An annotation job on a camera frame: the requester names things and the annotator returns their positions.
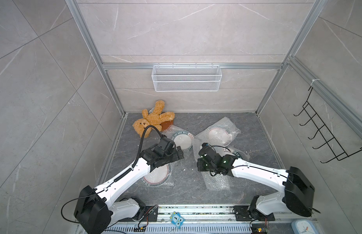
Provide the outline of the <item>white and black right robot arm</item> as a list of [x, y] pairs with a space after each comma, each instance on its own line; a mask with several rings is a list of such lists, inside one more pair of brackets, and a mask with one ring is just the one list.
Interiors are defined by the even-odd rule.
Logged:
[[211, 176], [249, 179], [276, 190], [270, 195], [253, 197], [246, 211], [251, 219], [263, 221], [272, 213], [286, 211], [311, 217], [315, 188], [299, 168], [269, 168], [245, 161], [232, 153], [221, 156], [215, 148], [208, 143], [201, 145], [198, 171], [209, 172]]

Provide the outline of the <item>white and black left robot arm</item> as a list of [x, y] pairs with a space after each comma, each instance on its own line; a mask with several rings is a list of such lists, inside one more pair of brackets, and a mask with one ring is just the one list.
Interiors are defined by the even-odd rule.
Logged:
[[163, 136], [159, 143], [142, 150], [132, 165], [95, 188], [86, 186], [77, 199], [74, 217], [88, 234], [100, 234], [111, 223], [141, 216], [140, 201], [116, 200], [134, 183], [154, 169], [183, 159], [180, 146]]

